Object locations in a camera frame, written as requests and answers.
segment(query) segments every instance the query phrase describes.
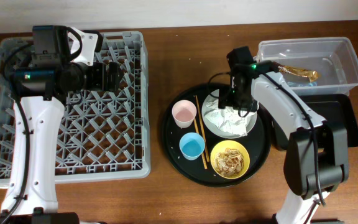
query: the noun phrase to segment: round black tray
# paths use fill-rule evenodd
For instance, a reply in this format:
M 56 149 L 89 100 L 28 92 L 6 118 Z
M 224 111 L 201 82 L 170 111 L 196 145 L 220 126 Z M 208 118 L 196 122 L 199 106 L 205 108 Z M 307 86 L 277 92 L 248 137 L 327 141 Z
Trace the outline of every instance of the round black tray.
M 211 91 L 216 90 L 218 88 L 224 90 L 225 88 L 228 88 L 228 86 L 222 84 L 211 84 L 210 86 Z M 267 124 L 268 119 L 265 112 L 261 109 L 258 110 L 258 118 L 255 123 L 255 126 L 254 128 L 252 128 L 251 132 L 249 132 L 247 136 L 232 139 L 241 143 L 247 149 L 250 157 L 250 165 L 248 171 L 242 177 L 235 180 L 229 180 L 215 173 L 210 162 L 207 162 L 208 169 L 204 169 L 203 160 L 201 156 L 194 161 L 189 161 L 185 159 L 180 152 L 180 138 L 186 133 L 195 133 L 196 131 L 194 124 L 192 124 L 188 128 L 183 129 L 179 128 L 175 124 L 175 121 L 172 117 L 172 106 L 179 100 L 190 100 L 196 105 L 195 95 L 197 95 L 198 97 L 201 109 L 203 102 L 208 95 L 208 92 L 206 91 L 206 85 L 195 86 L 180 94 L 166 110 L 162 121 L 161 137 L 163 148 L 167 153 L 167 156 L 171 161 L 172 165 L 181 174 L 183 174 L 190 180 L 209 187 L 232 186 L 252 177 L 262 167 L 270 151 L 270 126 Z M 196 120 L 198 129 L 201 134 L 201 127 L 198 115 L 196 116 Z M 220 138 L 219 136 L 214 135 L 211 131 L 209 131 L 205 124 L 204 131 L 206 145 L 208 147 L 209 153 L 212 151 L 213 147 L 217 143 L 226 140 L 224 138 Z

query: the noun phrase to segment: wood grain surface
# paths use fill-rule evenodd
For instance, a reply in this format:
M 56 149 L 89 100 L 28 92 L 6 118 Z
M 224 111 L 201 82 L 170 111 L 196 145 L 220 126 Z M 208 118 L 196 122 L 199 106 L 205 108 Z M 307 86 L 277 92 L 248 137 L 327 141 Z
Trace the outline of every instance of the wood grain surface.
M 83 221 L 108 223 L 219 223 L 270 218 L 283 204 L 288 186 L 285 153 L 272 149 L 264 166 L 234 187 L 198 185 L 177 172 L 165 157 L 160 123 L 182 91 L 229 70 L 226 54 L 248 45 L 256 55 L 263 40 L 348 37 L 358 57 L 358 21 L 252 24 L 141 29 L 149 51 L 149 120 L 152 170 L 148 177 L 56 186 L 59 212 L 76 212 Z M 29 35 L 6 34 L 3 38 Z M 358 87 L 350 98 L 358 122 Z M 358 148 L 349 149 L 350 178 L 331 194 L 314 218 L 358 223 Z M 0 206 L 6 191 L 0 190 Z

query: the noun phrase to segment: chopsticks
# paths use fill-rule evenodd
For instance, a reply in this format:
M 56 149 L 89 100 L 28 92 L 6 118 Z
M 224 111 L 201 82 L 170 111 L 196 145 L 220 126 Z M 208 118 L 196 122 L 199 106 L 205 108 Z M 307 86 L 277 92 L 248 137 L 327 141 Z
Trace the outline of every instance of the chopsticks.
M 195 126 L 195 128 L 196 128 L 196 133 L 199 134 L 196 119 L 194 119 L 194 126 Z M 207 167 L 206 167 L 206 162 L 205 162 L 205 157 L 204 157 L 204 153 L 202 153 L 201 157 L 203 158 L 204 169 L 207 169 Z
M 205 156 L 206 156 L 206 161 L 209 162 L 209 153 L 208 153 L 208 148 L 206 147 L 206 139 L 205 139 L 203 119 L 202 119 L 202 116 L 201 116 L 200 105 L 198 104 L 197 95 L 196 95 L 196 102 L 197 102 L 198 119 L 200 119 L 200 125 L 201 125 L 201 133 L 203 133 L 203 139 L 204 139 L 204 142 L 205 142 Z

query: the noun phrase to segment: crumpled gold wrapper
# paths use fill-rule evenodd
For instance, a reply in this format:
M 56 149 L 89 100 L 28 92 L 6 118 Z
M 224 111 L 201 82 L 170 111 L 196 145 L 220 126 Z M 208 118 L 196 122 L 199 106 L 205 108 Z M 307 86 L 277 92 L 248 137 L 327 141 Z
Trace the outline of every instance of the crumpled gold wrapper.
M 320 77 L 320 74 L 314 70 L 308 70 L 308 69 L 304 69 L 304 68 L 295 68 L 295 67 L 288 66 L 288 65 L 281 65 L 277 62 L 274 62 L 273 64 L 275 66 L 277 66 L 279 72 L 281 72 L 281 73 L 287 73 L 290 75 L 296 75 L 299 77 L 309 78 L 310 82 L 314 82 Z

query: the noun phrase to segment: blue cup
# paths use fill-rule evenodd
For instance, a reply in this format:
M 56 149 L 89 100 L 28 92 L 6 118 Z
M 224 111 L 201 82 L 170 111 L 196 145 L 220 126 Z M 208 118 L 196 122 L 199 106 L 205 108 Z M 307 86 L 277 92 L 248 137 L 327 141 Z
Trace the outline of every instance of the blue cup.
M 204 152 L 205 142 L 199 134 L 187 133 L 180 139 L 179 148 L 186 159 L 195 160 Z

